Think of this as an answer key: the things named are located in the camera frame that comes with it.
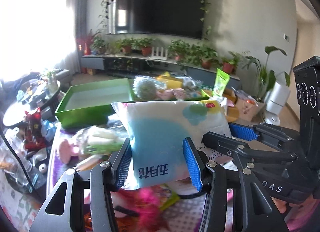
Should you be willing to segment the person's right hand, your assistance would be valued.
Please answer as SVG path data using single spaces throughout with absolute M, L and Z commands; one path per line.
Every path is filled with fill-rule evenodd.
M 286 201 L 282 201 L 274 197 L 271 197 L 271 199 L 281 214 L 285 214 L 292 209 L 292 205 L 290 203 L 287 203 Z

